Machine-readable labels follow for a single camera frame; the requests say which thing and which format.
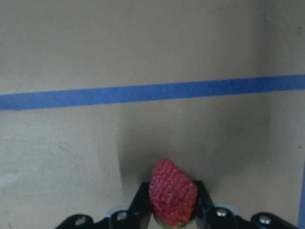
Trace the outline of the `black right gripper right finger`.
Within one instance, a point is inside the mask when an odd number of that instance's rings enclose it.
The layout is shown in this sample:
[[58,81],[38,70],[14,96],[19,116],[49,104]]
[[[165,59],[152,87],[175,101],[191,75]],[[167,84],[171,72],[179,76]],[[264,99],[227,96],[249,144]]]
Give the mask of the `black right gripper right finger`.
[[197,186],[197,200],[194,219],[199,229],[296,229],[297,226],[268,212],[259,212],[249,221],[243,219],[231,206],[215,205],[200,180]]

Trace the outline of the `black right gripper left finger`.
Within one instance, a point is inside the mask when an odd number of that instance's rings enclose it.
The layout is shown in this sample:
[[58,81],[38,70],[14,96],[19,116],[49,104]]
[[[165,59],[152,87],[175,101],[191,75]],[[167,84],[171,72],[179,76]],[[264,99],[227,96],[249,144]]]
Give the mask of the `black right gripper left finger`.
[[149,201],[149,183],[140,184],[127,209],[115,209],[102,220],[94,222],[92,217],[76,214],[66,218],[58,229],[147,229],[152,211]]

